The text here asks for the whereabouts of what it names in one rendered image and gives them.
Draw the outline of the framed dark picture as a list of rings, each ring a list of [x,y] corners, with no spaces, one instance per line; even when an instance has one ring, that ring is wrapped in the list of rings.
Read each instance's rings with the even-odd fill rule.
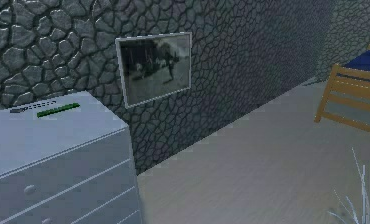
[[[126,108],[191,89],[191,32],[119,37],[115,46]]]

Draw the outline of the green flat bar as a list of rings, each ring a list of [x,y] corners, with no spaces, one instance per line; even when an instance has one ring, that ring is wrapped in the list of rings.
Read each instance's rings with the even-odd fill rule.
[[[60,112],[71,110],[71,109],[78,108],[78,107],[80,107],[80,104],[78,103],[66,104],[60,107],[37,112],[36,115],[37,115],[37,118],[41,118],[41,117],[49,116],[51,114],[60,113]]]

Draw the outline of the white chest of drawers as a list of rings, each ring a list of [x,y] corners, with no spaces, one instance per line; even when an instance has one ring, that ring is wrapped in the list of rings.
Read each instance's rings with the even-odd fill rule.
[[[51,100],[0,110],[0,224],[143,224],[128,125],[86,91]]]

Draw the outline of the grey remote control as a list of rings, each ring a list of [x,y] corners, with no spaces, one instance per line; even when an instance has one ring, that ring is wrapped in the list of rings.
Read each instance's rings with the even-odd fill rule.
[[[50,106],[50,105],[55,104],[55,103],[56,103],[55,100],[44,101],[44,102],[41,102],[41,103],[33,103],[33,104],[28,105],[28,106],[22,106],[22,107],[19,107],[19,108],[10,109],[9,112],[10,113],[21,113],[21,112],[24,112],[26,110],[31,110],[31,109],[41,108],[41,107],[45,107],[45,106]]]

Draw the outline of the wooden bed with blue cover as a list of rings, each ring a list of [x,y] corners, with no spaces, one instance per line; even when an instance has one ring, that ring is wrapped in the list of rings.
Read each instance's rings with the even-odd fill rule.
[[[345,65],[335,63],[332,66],[314,122],[326,118],[370,132],[369,124],[325,111],[327,103],[334,102],[370,112],[370,103],[362,102],[362,99],[370,100],[370,44],[365,52]]]

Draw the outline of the pale spiky house plant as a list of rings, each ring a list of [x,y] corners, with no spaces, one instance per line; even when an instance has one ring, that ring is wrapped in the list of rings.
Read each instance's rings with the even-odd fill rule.
[[[345,195],[344,198],[346,199],[347,205],[339,197],[336,190],[333,190],[334,195],[336,196],[338,202],[342,206],[342,208],[346,211],[346,213],[350,216],[350,220],[352,223],[348,223],[344,218],[342,218],[339,214],[335,213],[334,211],[327,210],[327,213],[330,216],[335,217],[340,224],[370,224],[370,198],[368,194],[367,188],[367,166],[365,164],[360,164],[355,152],[354,148],[351,148],[352,156],[354,159],[354,163],[356,166],[357,174],[360,180],[360,189],[361,189],[361,213],[357,214],[354,203],[351,199]]]

